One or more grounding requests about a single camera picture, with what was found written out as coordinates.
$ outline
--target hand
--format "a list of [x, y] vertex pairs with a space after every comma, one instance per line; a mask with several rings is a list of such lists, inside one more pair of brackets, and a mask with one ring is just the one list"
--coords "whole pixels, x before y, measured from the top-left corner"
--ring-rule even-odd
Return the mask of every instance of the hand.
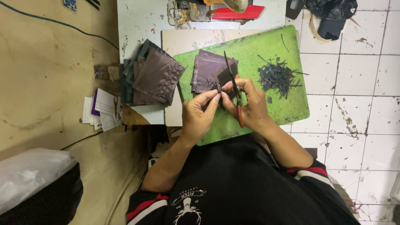
[[[235, 81], [242, 88], [247, 98], [247, 104], [243, 105], [241, 109], [244, 125], [258, 133], [262, 133], [262, 131], [265, 131], [274, 123], [268, 115], [265, 93], [261, 89], [256, 88], [250, 78], [238, 78]], [[232, 81], [230, 81], [222, 87], [222, 90], [229, 91], [232, 88]], [[222, 93], [222, 102], [231, 115], [235, 119], [238, 119], [236, 105], [229, 99], [225, 92]]]
[[206, 135], [211, 128], [220, 97], [221, 94], [218, 94], [217, 90], [210, 90], [183, 103], [181, 139], [194, 146]]

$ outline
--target forearm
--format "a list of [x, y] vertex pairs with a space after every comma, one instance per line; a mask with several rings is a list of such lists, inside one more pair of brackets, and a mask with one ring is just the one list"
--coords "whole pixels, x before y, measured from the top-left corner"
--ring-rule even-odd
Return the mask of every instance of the forearm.
[[171, 190], [194, 145], [178, 138], [170, 149], [149, 169], [142, 190], [165, 193]]
[[274, 159], [282, 166], [304, 169], [312, 165], [312, 156], [275, 123], [270, 123], [261, 135], [267, 141]]

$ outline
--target red tool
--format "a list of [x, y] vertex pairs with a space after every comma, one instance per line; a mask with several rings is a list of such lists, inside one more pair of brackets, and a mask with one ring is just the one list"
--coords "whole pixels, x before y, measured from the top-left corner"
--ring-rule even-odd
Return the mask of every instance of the red tool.
[[239, 74], [236, 74], [235, 77], [233, 77], [232, 70], [230, 69], [230, 65], [229, 65], [228, 59], [226, 57], [225, 51], [224, 51], [224, 56], [225, 56], [226, 65], [229, 68], [230, 77], [232, 79], [232, 85], [233, 85], [232, 90], [236, 96], [236, 112], [238, 114], [239, 125], [240, 125], [240, 127], [243, 128], [244, 123], [243, 123], [243, 119], [242, 119], [242, 108], [241, 108], [242, 103], [240, 102], [240, 99], [242, 98], [242, 92], [240, 91], [240, 87], [236, 84], [236, 81], [235, 81], [236, 78], [239, 78]]
[[243, 13], [234, 12], [230, 8], [219, 8], [215, 11], [212, 18], [216, 20], [256, 19], [260, 16], [264, 8], [264, 6], [249, 5]]

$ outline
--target plastic bag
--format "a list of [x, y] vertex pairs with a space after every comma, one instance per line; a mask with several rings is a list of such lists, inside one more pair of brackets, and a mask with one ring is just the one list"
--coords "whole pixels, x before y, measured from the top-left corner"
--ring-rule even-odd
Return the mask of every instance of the plastic bag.
[[68, 151], [44, 148], [0, 161], [0, 215], [60, 178], [76, 163]]
[[350, 19], [358, 7], [356, 0], [304, 0], [304, 4], [315, 16], [337, 21]]

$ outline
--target pile of leather scraps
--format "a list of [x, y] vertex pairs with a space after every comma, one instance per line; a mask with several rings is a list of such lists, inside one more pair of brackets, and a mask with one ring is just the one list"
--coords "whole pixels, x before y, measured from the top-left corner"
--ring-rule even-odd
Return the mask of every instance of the pile of leather scraps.
[[132, 60], [124, 60], [121, 101], [129, 106], [171, 105], [184, 71], [184, 67], [147, 39]]
[[262, 90], [266, 92], [268, 89], [279, 89], [277, 93], [281, 93], [279, 99], [285, 97], [288, 98], [289, 88], [291, 87], [299, 87], [303, 85], [299, 85], [300, 79], [297, 81], [296, 84], [291, 84], [295, 82], [295, 76], [293, 73], [300, 73], [296, 72], [296, 70], [291, 70], [290, 68], [286, 67], [287, 63], [285, 62], [277, 62], [276, 65], [268, 63], [263, 66], [262, 68], [258, 68], [260, 72], [260, 80], [258, 81], [260, 84], [263, 85]]
[[[228, 58], [228, 63], [234, 75], [238, 74], [239, 61], [234, 58]], [[205, 91], [217, 89], [231, 81], [229, 69], [226, 65], [224, 56], [204, 50], [199, 51], [194, 62], [192, 85], [193, 97]]]

